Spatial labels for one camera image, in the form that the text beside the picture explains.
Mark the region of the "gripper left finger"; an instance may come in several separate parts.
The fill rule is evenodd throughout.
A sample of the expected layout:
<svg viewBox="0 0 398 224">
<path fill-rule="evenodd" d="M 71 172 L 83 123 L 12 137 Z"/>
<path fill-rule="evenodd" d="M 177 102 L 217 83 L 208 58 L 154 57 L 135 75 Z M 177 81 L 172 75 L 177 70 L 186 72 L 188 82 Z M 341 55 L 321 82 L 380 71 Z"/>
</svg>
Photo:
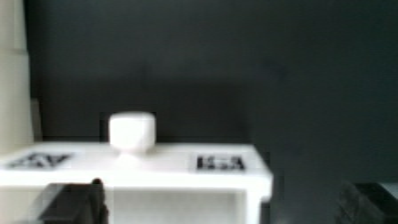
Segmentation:
<svg viewBox="0 0 398 224">
<path fill-rule="evenodd" d="M 53 193 L 39 212 L 42 224 L 108 224 L 105 187 L 99 179 L 89 183 L 57 183 L 44 190 Z"/>
</svg>

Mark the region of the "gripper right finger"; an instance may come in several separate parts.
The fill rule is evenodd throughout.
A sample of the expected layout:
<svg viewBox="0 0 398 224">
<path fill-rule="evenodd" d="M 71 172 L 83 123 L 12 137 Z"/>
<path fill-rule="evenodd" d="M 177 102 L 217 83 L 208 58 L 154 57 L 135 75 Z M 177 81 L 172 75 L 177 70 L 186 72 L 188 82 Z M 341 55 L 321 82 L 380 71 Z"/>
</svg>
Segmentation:
<svg viewBox="0 0 398 224">
<path fill-rule="evenodd" d="M 398 224 L 398 198 L 378 183 L 343 183 L 336 224 Z"/>
</svg>

